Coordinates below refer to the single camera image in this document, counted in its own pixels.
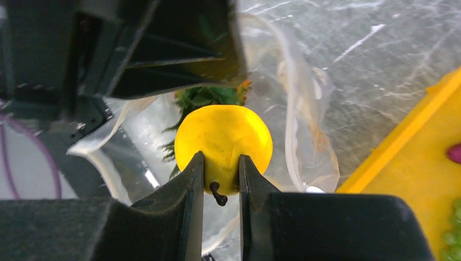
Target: purple cable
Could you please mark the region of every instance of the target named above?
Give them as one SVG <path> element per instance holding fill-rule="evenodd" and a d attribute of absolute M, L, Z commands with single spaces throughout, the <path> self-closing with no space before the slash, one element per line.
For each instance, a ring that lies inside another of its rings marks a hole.
<path fill-rule="evenodd" d="M 3 122 L 9 123 L 13 128 L 17 129 L 17 131 L 22 132 L 25 136 L 27 136 L 32 143 L 43 153 L 45 156 L 46 161 L 48 162 L 49 168 L 51 169 L 51 173 L 53 176 L 53 181 L 54 181 L 54 188 L 55 188 L 55 194 L 57 199 L 61 199 L 63 197 L 63 192 L 62 192 L 62 187 L 61 187 L 61 179 L 59 178 L 59 173 L 58 173 L 58 168 L 56 167 L 56 163 L 53 160 L 53 157 L 51 156 L 49 150 L 45 145 L 41 142 L 39 138 L 37 138 L 26 126 L 23 124 L 10 119 L 4 115 L 0 114 L 0 120 Z M 10 186 L 11 191 L 13 192 L 13 196 L 16 199 L 20 199 L 19 193 L 17 192 L 17 189 L 14 185 L 13 181 L 13 175 L 11 173 L 11 169 L 9 166 L 9 161 L 8 161 L 8 156 L 7 156 L 7 146 L 6 146 L 6 140 L 5 140 L 5 129 L 3 127 L 3 124 L 0 128 L 0 139 L 2 139 L 1 142 L 1 150 L 2 150 L 2 160 L 3 164 L 5 166 L 5 171 L 7 173 L 7 180 Z"/>
<path fill-rule="evenodd" d="M 2 149 L 2 161 L 5 169 L 5 175 L 7 177 L 8 188 L 10 189 L 11 193 L 13 193 L 13 198 L 19 200 L 19 193 L 17 192 L 16 186 L 14 185 L 13 174 L 11 173 L 10 162 L 8 160 L 5 128 L 3 127 L 3 124 L 0 126 L 0 146 Z"/>

